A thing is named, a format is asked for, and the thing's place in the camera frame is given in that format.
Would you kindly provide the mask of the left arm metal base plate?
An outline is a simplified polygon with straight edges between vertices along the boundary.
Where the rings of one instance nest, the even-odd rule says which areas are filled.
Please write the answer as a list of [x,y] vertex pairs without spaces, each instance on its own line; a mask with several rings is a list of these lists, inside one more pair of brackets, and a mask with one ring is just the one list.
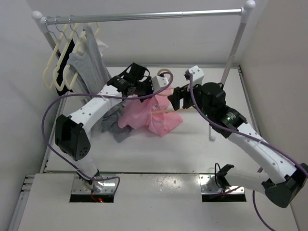
[[115,192],[117,179],[113,176],[102,176],[106,180],[93,181],[91,184],[76,174],[74,176],[71,193],[74,195],[112,195]]

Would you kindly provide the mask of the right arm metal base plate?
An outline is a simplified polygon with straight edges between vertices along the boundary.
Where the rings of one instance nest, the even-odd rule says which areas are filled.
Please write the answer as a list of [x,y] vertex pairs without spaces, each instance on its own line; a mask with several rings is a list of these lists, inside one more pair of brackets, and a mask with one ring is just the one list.
[[214,174],[200,174],[199,182],[202,195],[226,194],[244,194],[244,188],[239,186],[228,186],[225,190],[216,185]]

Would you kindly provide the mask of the tan plastic hanger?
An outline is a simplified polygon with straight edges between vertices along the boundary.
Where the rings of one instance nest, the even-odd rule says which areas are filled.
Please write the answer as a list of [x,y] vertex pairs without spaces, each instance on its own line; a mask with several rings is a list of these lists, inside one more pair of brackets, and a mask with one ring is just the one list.
[[[170,70],[169,69],[167,69],[167,68],[162,68],[162,69],[160,69],[158,72],[157,72],[157,74],[158,75],[161,75],[163,72],[170,72]],[[167,96],[169,96],[169,94],[158,94],[158,96],[161,96],[161,97],[167,97]],[[156,112],[153,112],[153,114],[168,114],[168,113],[174,113],[174,112],[180,112],[180,111],[192,111],[193,110],[193,108],[192,107],[190,107],[190,108],[187,108],[187,109],[183,109],[183,108],[180,108],[179,110],[177,110],[177,111],[175,111],[174,109],[166,109],[166,110],[162,110],[162,111],[156,111]]]

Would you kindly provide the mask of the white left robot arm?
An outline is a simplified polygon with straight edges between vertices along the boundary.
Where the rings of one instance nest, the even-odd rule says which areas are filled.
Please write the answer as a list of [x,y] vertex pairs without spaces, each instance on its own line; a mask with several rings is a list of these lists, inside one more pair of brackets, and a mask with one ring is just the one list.
[[90,130],[108,111],[123,102],[124,98],[153,93],[149,70],[132,63],[122,73],[109,79],[98,92],[79,110],[69,116],[60,115],[56,119],[55,144],[67,154],[80,171],[80,178],[92,188],[94,179],[99,177],[90,151]]

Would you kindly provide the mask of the pink t-shirt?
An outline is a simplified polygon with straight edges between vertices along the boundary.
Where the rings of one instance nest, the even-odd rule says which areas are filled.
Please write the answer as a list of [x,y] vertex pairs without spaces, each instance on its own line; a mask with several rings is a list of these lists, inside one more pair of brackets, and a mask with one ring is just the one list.
[[133,129],[147,127],[152,133],[162,137],[183,122],[179,114],[163,112],[169,105],[169,100],[163,96],[154,96],[143,102],[131,100],[124,107],[118,126],[130,126]]

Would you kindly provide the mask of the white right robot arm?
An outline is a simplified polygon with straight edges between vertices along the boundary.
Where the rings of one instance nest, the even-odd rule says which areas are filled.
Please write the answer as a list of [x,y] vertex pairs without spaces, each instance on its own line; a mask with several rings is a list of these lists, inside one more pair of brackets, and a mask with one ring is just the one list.
[[224,138],[244,150],[260,167],[263,173],[245,173],[234,165],[226,164],[208,184],[208,189],[218,191],[239,185],[266,195],[275,205],[286,208],[306,183],[305,163],[296,165],[271,149],[253,129],[247,119],[237,110],[226,105],[226,93],[218,83],[176,87],[168,96],[174,110],[194,107],[211,120],[210,126]]

